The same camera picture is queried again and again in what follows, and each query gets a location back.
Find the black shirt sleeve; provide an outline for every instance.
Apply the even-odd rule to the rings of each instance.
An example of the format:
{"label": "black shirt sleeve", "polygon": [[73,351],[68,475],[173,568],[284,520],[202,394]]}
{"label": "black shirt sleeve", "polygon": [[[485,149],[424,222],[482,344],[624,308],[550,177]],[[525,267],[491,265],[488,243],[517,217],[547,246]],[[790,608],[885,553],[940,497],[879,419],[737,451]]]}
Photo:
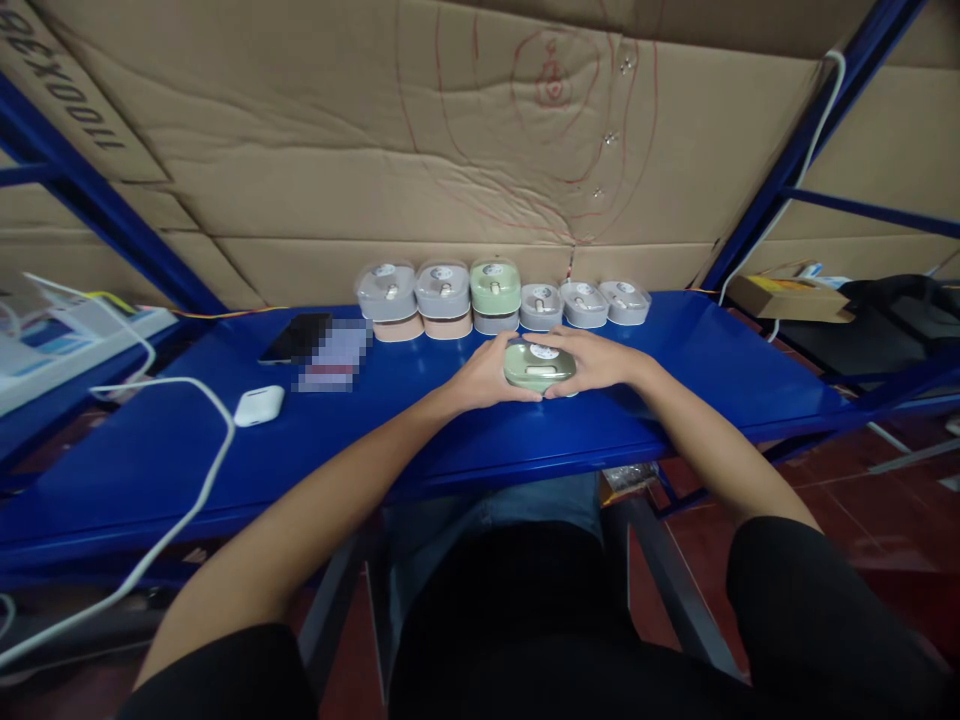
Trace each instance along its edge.
{"label": "black shirt sleeve", "polygon": [[286,625],[246,628],[195,650],[144,683],[118,720],[313,720],[317,702]]}
{"label": "black shirt sleeve", "polygon": [[734,537],[727,595],[754,687],[859,717],[936,714],[950,679],[823,535],[754,518]]}

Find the cardboard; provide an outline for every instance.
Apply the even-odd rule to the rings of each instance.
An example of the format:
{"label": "cardboard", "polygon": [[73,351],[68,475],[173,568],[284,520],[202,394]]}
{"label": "cardboard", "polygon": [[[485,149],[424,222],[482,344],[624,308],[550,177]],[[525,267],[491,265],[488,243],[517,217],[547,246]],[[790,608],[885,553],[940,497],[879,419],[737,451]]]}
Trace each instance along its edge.
{"label": "cardboard", "polygon": [[[201,233],[162,237],[231,309],[263,307],[260,296]],[[0,289],[32,296],[22,273],[34,272],[78,290],[107,290],[130,303],[173,307],[145,277],[88,230],[0,231]]]}
{"label": "cardboard", "polygon": [[222,237],[713,242],[818,74],[447,3],[45,7]]}
{"label": "cardboard", "polygon": [[[98,112],[101,100],[115,108],[132,138],[124,157],[143,160],[133,141],[153,156],[97,167],[112,179],[169,177],[121,192],[154,227],[202,233],[167,240],[219,278],[217,292],[313,304],[352,302],[356,271],[390,256],[501,253],[524,281],[556,282],[574,246],[575,273],[591,280],[629,273],[651,290],[684,287],[823,81],[817,59],[871,5],[39,0],[43,24],[23,0],[5,7],[42,47],[60,43],[57,59],[89,81]],[[19,19],[0,15],[7,35]],[[808,187],[955,214],[957,19],[952,0],[928,3]],[[0,46],[0,66],[21,74],[16,48],[42,52]],[[82,131],[33,86],[80,147]],[[18,190],[19,203],[0,193],[7,227],[77,228],[44,210],[49,196]],[[813,255],[831,274],[867,277],[946,257],[940,240],[850,217],[796,205],[749,267]]]}
{"label": "cardboard", "polygon": [[[124,200],[148,225],[156,230],[199,230],[194,220],[183,209],[176,197],[158,192],[144,185],[111,183]],[[8,230],[74,229],[86,225],[42,185],[16,185],[0,192],[0,218]]]}
{"label": "cardboard", "polygon": [[167,179],[26,0],[0,7],[0,70],[108,179]]}
{"label": "cardboard", "polygon": [[823,263],[824,275],[877,280],[903,273],[923,275],[957,249],[956,240],[942,235],[780,240],[765,242],[758,247],[743,272],[753,274],[784,263],[810,259]]}
{"label": "cardboard", "polygon": [[757,318],[850,322],[843,312],[849,300],[833,288],[815,280],[778,279],[759,275],[737,275],[727,296]]}

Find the smartphone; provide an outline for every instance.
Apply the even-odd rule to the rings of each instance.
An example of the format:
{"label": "smartphone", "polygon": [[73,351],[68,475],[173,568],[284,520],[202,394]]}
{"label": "smartphone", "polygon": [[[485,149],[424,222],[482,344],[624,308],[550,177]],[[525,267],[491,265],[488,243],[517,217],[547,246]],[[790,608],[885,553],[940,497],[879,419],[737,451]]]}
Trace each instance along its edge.
{"label": "smartphone", "polygon": [[317,351],[326,344],[332,320],[330,313],[297,315],[263,353],[260,364],[309,365]]}

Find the hand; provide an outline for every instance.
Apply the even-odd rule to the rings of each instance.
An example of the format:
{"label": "hand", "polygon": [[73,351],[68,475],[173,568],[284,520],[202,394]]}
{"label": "hand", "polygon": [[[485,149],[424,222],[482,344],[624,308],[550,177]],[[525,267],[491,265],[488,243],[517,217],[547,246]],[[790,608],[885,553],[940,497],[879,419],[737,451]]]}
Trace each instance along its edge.
{"label": "hand", "polygon": [[487,340],[438,392],[444,394],[459,412],[508,400],[540,402],[543,399],[540,393],[511,385],[503,374],[507,343],[515,337],[517,333],[504,331],[493,340]]}
{"label": "hand", "polygon": [[544,394],[548,400],[621,382],[634,382],[645,368],[656,362],[639,350],[563,325],[557,325],[546,335],[527,333],[523,339],[565,350],[577,361],[577,374],[551,385]]}

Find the charging cable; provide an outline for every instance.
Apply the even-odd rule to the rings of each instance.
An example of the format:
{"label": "charging cable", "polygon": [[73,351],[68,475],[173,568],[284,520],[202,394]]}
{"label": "charging cable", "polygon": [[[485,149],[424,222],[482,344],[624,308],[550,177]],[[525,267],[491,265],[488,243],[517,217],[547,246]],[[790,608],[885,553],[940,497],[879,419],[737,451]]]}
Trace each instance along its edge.
{"label": "charging cable", "polygon": [[[101,295],[96,295],[96,296],[91,297],[88,293],[83,293],[83,292],[80,292],[79,290],[74,290],[74,289],[71,288],[71,287],[67,287],[66,285],[61,285],[60,283],[55,283],[55,282],[53,282],[52,280],[47,280],[46,278],[38,277],[37,275],[33,275],[32,273],[24,273],[23,275],[24,275],[24,277],[28,278],[29,280],[32,280],[34,283],[36,283],[36,284],[38,284],[38,285],[45,285],[45,286],[47,286],[47,287],[49,287],[49,288],[53,288],[54,290],[59,290],[60,292],[65,292],[65,293],[67,293],[67,294],[69,294],[69,295],[76,295],[77,297],[83,298],[84,300],[86,300],[86,301],[88,301],[88,302],[96,303],[97,305],[99,305],[99,306],[103,309],[103,311],[104,311],[109,317],[113,318],[113,319],[117,322],[117,324],[120,326],[121,329],[123,329],[125,332],[129,333],[130,335],[132,335],[133,338],[134,338],[138,343],[140,343],[140,345],[143,346],[144,350],[147,351],[147,357],[146,357],[146,359],[143,361],[143,365],[141,365],[141,366],[140,366],[140,369],[137,370],[135,373],[133,373],[133,375],[131,375],[130,377],[128,377],[121,385],[118,385],[118,386],[116,386],[116,387],[122,388],[124,385],[129,385],[130,383],[132,383],[132,382],[134,382],[134,381],[136,381],[136,380],[139,380],[140,378],[142,378],[142,377],[147,373],[147,370],[149,370],[149,369],[151,368],[151,366],[153,365],[153,363],[156,361],[156,359],[157,359],[157,351],[154,349],[153,345],[151,345],[149,342],[147,342],[146,338],[144,338],[142,335],[140,335],[140,333],[138,333],[138,332],[136,331],[136,329],[134,329],[133,325],[131,325],[131,324],[127,321],[127,319],[123,317],[123,315],[121,315],[120,313],[118,313],[118,312],[113,308],[113,306],[110,305],[109,302],[107,302],[106,300],[104,300]],[[118,397],[122,392],[123,392],[123,390],[120,390],[119,392],[114,393],[113,395],[109,395],[109,396],[102,396],[102,395],[97,394],[97,392],[93,392],[93,396],[94,396],[95,398],[97,398],[98,400],[108,400],[108,401],[109,401],[109,400],[113,400],[113,399],[115,399],[116,397]]]}
{"label": "charging cable", "polygon": [[[72,288],[68,288],[64,285],[58,285],[57,283],[52,283],[49,280],[43,280],[42,278],[37,278],[36,276],[33,276],[33,275],[29,277],[31,280],[39,281],[49,287],[56,288],[62,292],[67,292],[67,293],[71,293],[71,294],[86,298],[84,293],[81,293],[77,290],[73,290]],[[101,304],[101,306],[103,306],[102,301],[100,301],[99,298],[86,298],[86,299],[92,300],[93,302],[97,302],[98,304]],[[111,312],[111,311],[112,309],[107,307],[107,312]],[[153,346],[150,345],[150,343],[148,343],[145,339],[140,337],[140,335],[133,328],[133,326],[130,325],[130,323],[128,323],[124,318],[120,317],[119,314],[117,314],[116,312],[111,312],[111,314],[115,319],[117,319],[126,328],[128,328],[128,330],[131,333],[136,335],[138,341],[140,341],[141,344],[146,345],[149,348],[148,354],[150,357],[156,357],[156,351],[153,349]],[[145,365],[143,368],[140,369],[140,371],[138,371],[137,375],[142,375],[148,367],[149,365]],[[152,548],[150,548],[149,551],[147,551],[147,553],[140,559],[140,562],[137,563],[136,567],[134,567],[133,570],[130,571],[130,574],[127,575],[126,579],[120,584],[120,587],[118,587],[112,594],[105,597],[100,602],[95,603],[94,605],[91,605],[90,607],[84,610],[81,610],[75,615],[71,615],[70,617],[65,618],[64,620],[61,620],[55,625],[51,625],[46,630],[43,630],[37,633],[36,635],[34,635],[33,637],[27,638],[23,642],[17,645],[14,645],[10,649],[0,653],[0,668],[3,668],[6,665],[9,665],[10,663],[14,662],[15,660],[20,659],[27,653],[43,645],[45,642],[52,640],[53,638],[58,637],[59,635],[62,635],[63,633],[71,630],[72,628],[77,627],[81,623],[87,621],[88,619],[94,617],[95,615],[102,613],[104,610],[107,610],[113,607],[114,605],[116,605],[118,602],[120,602],[120,600],[126,597],[130,593],[130,591],[137,586],[137,584],[146,574],[147,570],[150,568],[150,565],[152,565],[153,561],[157,559],[157,556],[161,552],[163,552],[166,549],[166,547],[170,545],[171,542],[173,542],[173,539],[180,533],[180,531],[183,530],[183,528],[185,528],[190,523],[190,521],[192,521],[193,518],[197,516],[197,513],[199,513],[203,509],[204,505],[206,505],[207,499],[210,497],[210,492],[213,490],[213,484],[217,479],[217,473],[220,472],[220,466],[223,465],[224,458],[226,458],[227,451],[230,449],[230,445],[233,443],[233,438],[237,431],[236,425],[233,422],[233,416],[230,414],[230,411],[227,410],[227,408],[224,406],[220,398],[218,398],[216,394],[209,387],[207,387],[204,383],[200,382],[196,378],[174,377],[174,378],[158,378],[155,380],[143,380],[140,382],[126,382],[120,385],[101,385],[98,387],[90,388],[90,391],[96,394],[98,392],[124,391],[131,388],[146,388],[146,387],[151,387],[153,385],[166,385],[169,383],[188,383],[190,385],[193,385],[198,390],[200,390],[200,392],[202,392],[207,397],[207,399],[213,404],[217,412],[220,413],[220,416],[223,418],[223,421],[227,426],[226,435],[224,436],[223,442],[220,444],[220,449],[217,451],[216,456],[214,456],[213,458],[213,462],[210,465],[210,469],[207,470],[207,475],[203,479],[203,484],[200,486],[200,493],[197,495],[197,499],[194,501],[193,507],[191,507],[186,512],[186,514],[182,518],[180,518],[180,520],[172,528],[170,528],[166,532],[166,534],[162,538],[160,538],[160,540],[158,540],[157,543]],[[3,630],[0,631],[0,637],[2,637],[3,633],[6,632],[6,630],[8,629],[8,626],[13,622],[12,613],[9,614],[7,617],[8,619],[4,623]]]}
{"label": "charging cable", "polygon": [[[843,86],[843,79],[847,74],[847,59],[843,56],[843,53],[837,50],[830,50],[825,56],[825,59],[833,60],[837,64],[837,77],[833,81],[833,91],[830,93],[830,98],[827,100],[827,106],[823,109],[823,114],[820,116],[820,122],[817,123],[817,129],[813,133],[813,138],[810,140],[810,147],[807,148],[807,155],[803,159],[803,165],[800,166],[800,174],[797,175],[797,182],[794,185],[794,188],[799,188],[803,183],[803,179],[807,176],[807,170],[810,168],[810,163],[813,162],[813,152],[817,148],[817,143],[820,142],[820,133],[823,132],[823,126],[827,123],[827,118],[830,117],[830,113],[833,111],[833,106],[837,102],[837,95],[840,94],[840,88]],[[780,218],[783,217],[784,213],[787,211],[787,208],[790,207],[792,200],[787,200],[780,208],[779,212],[773,216],[773,219],[767,224],[767,227],[761,233],[760,237],[757,238],[757,241],[753,244],[753,247],[750,248],[749,252],[743,256],[743,259],[737,264],[733,271],[727,275],[727,279],[723,281],[723,285],[720,287],[720,299],[717,302],[717,305],[723,305],[723,298],[727,294],[727,286],[730,284],[730,281],[734,276],[743,269],[743,266],[747,264],[747,260],[750,259],[750,256],[753,255],[753,251],[760,247],[760,243],[767,239],[767,236],[773,232],[773,229],[777,226],[777,223],[780,222]]]}
{"label": "charging cable", "polygon": [[3,607],[7,610],[7,617],[3,621],[3,627],[0,627],[0,640],[3,640],[3,636],[7,634],[10,626],[13,625],[14,619],[17,617],[17,604],[13,601],[13,597],[7,595],[7,593],[0,593],[0,602],[3,603]]}
{"label": "charging cable", "polygon": [[7,305],[3,300],[0,300],[0,310],[3,310],[7,315],[7,322],[9,323],[7,327],[7,335],[12,337],[14,340],[20,339],[20,333],[23,330],[23,323],[20,322],[20,316],[14,311],[12,307]]}
{"label": "charging cable", "polygon": [[773,342],[777,339],[777,333],[780,332],[780,318],[773,321],[773,332],[767,335],[767,342]]}

